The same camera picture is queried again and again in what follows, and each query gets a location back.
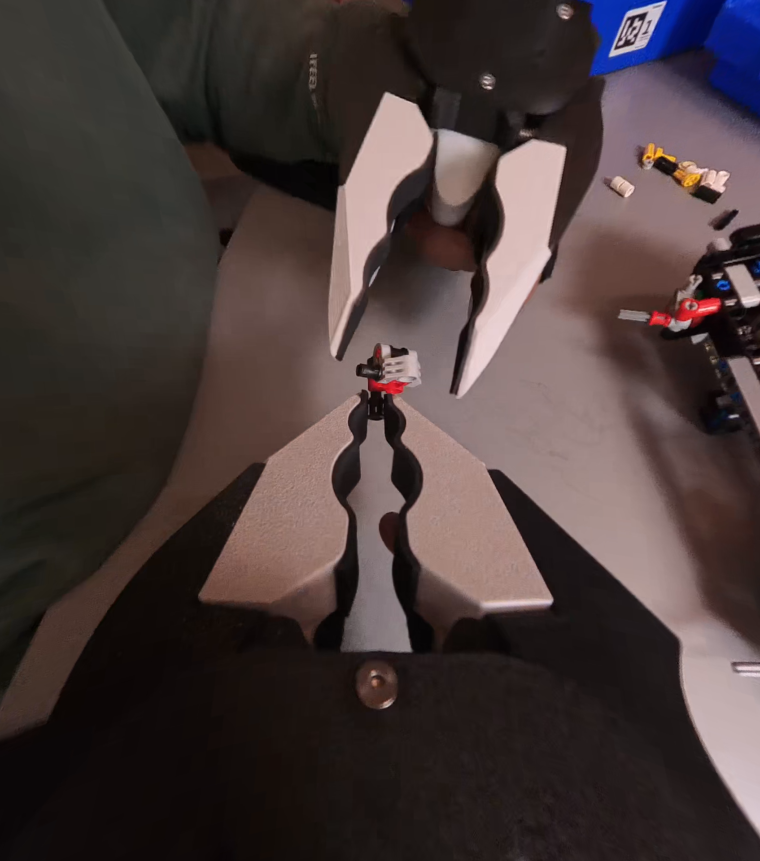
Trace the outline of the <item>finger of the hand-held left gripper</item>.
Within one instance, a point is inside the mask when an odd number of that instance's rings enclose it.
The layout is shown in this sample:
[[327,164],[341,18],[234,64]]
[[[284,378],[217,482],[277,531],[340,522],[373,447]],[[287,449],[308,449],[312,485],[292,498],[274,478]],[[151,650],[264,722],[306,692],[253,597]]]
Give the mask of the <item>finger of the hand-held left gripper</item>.
[[419,106],[384,93],[338,188],[328,290],[330,354],[342,361],[399,217],[424,195],[436,138]]
[[450,387],[456,397],[488,367],[550,260],[566,156],[565,145],[530,139],[499,158],[482,190],[472,308]]

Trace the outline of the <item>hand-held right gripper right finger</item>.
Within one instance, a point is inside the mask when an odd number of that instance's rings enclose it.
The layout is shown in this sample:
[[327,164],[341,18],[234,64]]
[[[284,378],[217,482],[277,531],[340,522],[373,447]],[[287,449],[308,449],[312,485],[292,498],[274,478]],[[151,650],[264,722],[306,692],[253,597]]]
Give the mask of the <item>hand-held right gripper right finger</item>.
[[401,397],[386,396],[390,479],[402,500],[393,585],[411,649],[461,622],[542,613],[553,596],[485,464]]

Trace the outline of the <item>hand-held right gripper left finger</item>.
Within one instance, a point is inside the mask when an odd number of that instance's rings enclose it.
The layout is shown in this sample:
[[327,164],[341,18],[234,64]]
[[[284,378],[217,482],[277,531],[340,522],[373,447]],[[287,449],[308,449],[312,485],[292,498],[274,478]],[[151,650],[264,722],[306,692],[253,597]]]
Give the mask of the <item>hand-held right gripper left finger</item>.
[[343,572],[358,582],[353,512],[358,483],[362,397],[330,414],[271,455],[214,562],[198,599],[293,620],[305,639],[339,612]]

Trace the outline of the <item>small red grey lego subassembly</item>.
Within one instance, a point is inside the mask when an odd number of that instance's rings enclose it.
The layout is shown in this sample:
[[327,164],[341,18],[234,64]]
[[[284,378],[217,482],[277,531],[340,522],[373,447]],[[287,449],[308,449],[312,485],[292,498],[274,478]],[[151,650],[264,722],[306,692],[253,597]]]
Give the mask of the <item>small red grey lego subassembly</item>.
[[421,368],[416,351],[377,343],[370,357],[357,365],[356,376],[365,381],[369,393],[368,419],[380,421],[388,401],[420,385]]

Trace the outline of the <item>person's left forearm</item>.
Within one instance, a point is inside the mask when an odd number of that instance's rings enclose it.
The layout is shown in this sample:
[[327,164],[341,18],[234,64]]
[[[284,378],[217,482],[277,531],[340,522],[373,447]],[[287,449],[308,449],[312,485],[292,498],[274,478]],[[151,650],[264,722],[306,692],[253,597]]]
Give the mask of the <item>person's left forearm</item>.
[[333,164],[332,67],[366,2],[105,1],[181,144]]

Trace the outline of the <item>small yellow black lego assembly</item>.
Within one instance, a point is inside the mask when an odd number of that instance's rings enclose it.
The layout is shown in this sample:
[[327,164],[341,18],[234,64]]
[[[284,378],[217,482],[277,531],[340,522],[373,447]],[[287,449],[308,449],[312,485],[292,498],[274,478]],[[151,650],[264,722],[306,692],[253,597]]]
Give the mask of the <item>small yellow black lego assembly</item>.
[[658,171],[691,197],[711,205],[723,196],[731,178],[728,170],[701,167],[692,160],[679,161],[654,143],[641,149],[639,164],[644,170]]

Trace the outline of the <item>person's left hand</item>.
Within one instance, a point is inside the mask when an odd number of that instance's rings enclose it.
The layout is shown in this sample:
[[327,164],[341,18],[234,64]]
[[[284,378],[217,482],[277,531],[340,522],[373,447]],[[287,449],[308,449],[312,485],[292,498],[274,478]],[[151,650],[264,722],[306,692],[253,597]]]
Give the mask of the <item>person's left hand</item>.
[[437,224],[427,210],[415,213],[405,231],[429,264],[451,272],[473,273],[478,268],[467,234],[457,227]]

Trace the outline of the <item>blue plastic bin square tag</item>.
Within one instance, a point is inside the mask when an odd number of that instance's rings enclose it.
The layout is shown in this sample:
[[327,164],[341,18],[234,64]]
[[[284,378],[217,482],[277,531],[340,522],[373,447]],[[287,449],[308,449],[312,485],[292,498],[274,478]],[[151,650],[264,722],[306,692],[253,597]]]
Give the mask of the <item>blue plastic bin square tag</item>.
[[602,76],[700,48],[722,1],[592,1],[601,39],[592,74]]

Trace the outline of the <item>person's green sweatshirt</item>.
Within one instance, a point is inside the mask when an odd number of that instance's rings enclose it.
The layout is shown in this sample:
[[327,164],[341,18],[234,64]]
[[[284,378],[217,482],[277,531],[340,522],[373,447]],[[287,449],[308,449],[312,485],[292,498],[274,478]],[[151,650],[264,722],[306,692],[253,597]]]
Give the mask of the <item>person's green sweatshirt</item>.
[[217,252],[155,76],[188,5],[0,2],[0,700],[192,412]]

